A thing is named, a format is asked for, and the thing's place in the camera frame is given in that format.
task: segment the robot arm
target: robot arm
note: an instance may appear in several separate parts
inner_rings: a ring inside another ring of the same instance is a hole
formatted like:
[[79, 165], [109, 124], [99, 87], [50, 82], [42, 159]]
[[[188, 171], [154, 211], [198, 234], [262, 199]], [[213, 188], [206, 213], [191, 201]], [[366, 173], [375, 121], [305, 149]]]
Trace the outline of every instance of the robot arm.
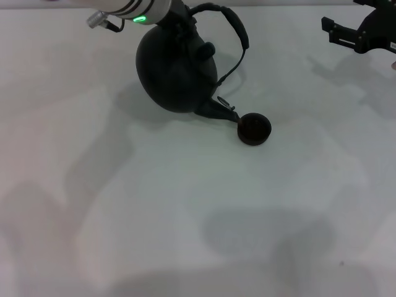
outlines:
[[72, 0], [72, 2], [98, 10], [87, 21], [92, 28], [99, 25], [107, 26], [109, 15], [144, 25], [157, 24], [174, 9], [173, 2], [182, 3], [181, 0]]
[[354, 49], [359, 54], [375, 48], [396, 53], [396, 0], [354, 0], [361, 5], [376, 8], [369, 14], [359, 29], [354, 30], [336, 24], [326, 17], [322, 29], [329, 33], [329, 41]]

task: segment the teapot spout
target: teapot spout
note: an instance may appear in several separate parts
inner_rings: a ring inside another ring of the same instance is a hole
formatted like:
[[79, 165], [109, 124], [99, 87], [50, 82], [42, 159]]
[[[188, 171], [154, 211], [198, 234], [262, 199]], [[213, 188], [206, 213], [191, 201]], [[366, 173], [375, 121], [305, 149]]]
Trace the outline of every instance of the teapot spout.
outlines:
[[226, 119], [235, 123], [239, 120], [233, 108], [228, 108], [213, 99], [206, 100], [194, 113], [209, 119]]

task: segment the teapot body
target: teapot body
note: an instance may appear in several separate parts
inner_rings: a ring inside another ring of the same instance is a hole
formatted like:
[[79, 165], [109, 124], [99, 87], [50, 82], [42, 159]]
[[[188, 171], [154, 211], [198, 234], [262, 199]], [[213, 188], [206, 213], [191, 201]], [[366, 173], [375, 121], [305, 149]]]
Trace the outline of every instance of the teapot body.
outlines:
[[159, 26], [143, 37], [136, 54], [137, 73], [145, 91], [162, 108], [193, 113], [211, 99], [217, 69], [213, 57], [196, 58], [204, 44], [196, 32], [180, 40], [173, 30]]

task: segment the dark bowl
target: dark bowl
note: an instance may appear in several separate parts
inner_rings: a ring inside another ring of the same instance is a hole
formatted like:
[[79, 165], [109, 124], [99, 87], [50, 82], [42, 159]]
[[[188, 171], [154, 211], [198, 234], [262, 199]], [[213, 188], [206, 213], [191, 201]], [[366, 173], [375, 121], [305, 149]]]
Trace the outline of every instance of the dark bowl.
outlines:
[[271, 122], [262, 114], [249, 113], [238, 122], [238, 137], [250, 146], [262, 145], [271, 135]]

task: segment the white robot arm segment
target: white robot arm segment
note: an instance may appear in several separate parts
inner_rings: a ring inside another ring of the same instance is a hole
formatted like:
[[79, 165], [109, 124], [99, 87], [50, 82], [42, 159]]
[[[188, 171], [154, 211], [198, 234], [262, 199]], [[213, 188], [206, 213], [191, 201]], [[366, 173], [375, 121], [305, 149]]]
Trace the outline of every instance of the white robot arm segment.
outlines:
[[172, 4], [172, 0], [72, 0], [72, 2], [98, 9], [99, 12], [88, 20], [91, 27], [100, 25], [106, 20], [107, 15], [135, 20], [144, 25], [156, 24], [167, 15]]

